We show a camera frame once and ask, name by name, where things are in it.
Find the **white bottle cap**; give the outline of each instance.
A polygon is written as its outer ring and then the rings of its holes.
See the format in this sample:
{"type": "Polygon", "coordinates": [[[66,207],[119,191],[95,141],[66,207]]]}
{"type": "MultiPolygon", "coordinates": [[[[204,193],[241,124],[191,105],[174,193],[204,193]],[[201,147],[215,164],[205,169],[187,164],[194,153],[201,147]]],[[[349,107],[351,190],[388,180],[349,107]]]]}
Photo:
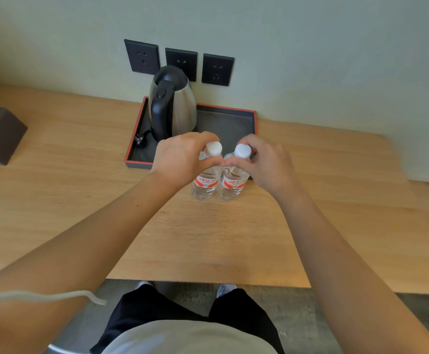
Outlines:
{"type": "Polygon", "coordinates": [[[246,144],[238,144],[234,150],[234,156],[247,159],[250,156],[252,149],[246,144]]]}
{"type": "Polygon", "coordinates": [[[205,153],[209,157],[217,157],[222,153],[222,145],[220,142],[209,142],[206,144],[205,153]]]}

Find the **person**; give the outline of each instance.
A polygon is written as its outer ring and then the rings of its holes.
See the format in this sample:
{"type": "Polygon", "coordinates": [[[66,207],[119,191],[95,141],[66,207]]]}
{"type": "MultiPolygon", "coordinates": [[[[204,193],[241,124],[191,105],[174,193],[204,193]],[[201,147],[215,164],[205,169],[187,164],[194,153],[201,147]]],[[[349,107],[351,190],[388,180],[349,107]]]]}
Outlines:
{"type": "MultiPolygon", "coordinates": [[[[0,271],[0,292],[94,291],[147,221],[203,170],[238,166],[279,204],[326,320],[346,354],[427,353],[429,332],[316,207],[281,145],[248,135],[251,162],[199,160],[211,133],[158,144],[152,170],[128,192],[0,271]]],[[[208,317],[148,283],[123,296],[92,351],[104,354],[283,353],[266,313],[241,289],[222,286],[208,317]]],[[[86,303],[0,301],[0,353],[42,353],[86,303]]]]}

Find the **water bottle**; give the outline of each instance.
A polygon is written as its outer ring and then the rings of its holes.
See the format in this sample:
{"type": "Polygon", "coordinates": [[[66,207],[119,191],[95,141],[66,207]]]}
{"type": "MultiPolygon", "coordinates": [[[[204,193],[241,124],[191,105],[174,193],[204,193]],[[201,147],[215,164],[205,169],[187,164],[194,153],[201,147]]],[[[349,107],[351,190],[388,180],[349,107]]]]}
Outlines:
{"type": "MultiPolygon", "coordinates": [[[[200,153],[199,159],[220,156],[221,152],[222,145],[220,142],[209,142],[206,144],[205,151],[200,153]]],[[[222,170],[222,166],[213,166],[198,175],[191,187],[193,196],[198,200],[206,200],[213,196],[222,170]]]]}
{"type": "MultiPolygon", "coordinates": [[[[238,144],[234,153],[226,154],[224,160],[231,157],[244,158],[249,160],[252,149],[246,144],[238,144]]],[[[216,189],[218,190],[218,197],[223,201],[232,201],[244,188],[249,174],[242,169],[235,166],[227,166],[222,172],[220,181],[216,189]]]]}

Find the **sneaker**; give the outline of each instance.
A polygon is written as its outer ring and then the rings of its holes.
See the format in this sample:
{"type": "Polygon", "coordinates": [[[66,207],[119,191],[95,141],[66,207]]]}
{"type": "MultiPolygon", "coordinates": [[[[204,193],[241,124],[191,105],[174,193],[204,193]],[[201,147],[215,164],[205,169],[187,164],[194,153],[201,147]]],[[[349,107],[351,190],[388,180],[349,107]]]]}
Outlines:
{"type": "Polygon", "coordinates": [[[151,285],[155,288],[155,284],[152,281],[139,281],[135,286],[135,289],[139,289],[141,285],[151,285]]]}
{"type": "Polygon", "coordinates": [[[236,285],[219,285],[218,292],[216,293],[216,298],[222,297],[223,295],[226,295],[227,293],[236,288],[236,285]]]}

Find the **black kettle handle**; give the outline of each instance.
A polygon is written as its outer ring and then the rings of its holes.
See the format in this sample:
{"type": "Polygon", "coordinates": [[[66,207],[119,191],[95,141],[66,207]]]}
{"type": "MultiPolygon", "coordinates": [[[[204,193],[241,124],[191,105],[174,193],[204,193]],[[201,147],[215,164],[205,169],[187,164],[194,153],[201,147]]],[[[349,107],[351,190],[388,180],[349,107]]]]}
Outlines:
{"type": "Polygon", "coordinates": [[[154,91],[151,104],[153,136],[159,142],[172,136],[173,96],[172,82],[161,80],[154,91]]]}

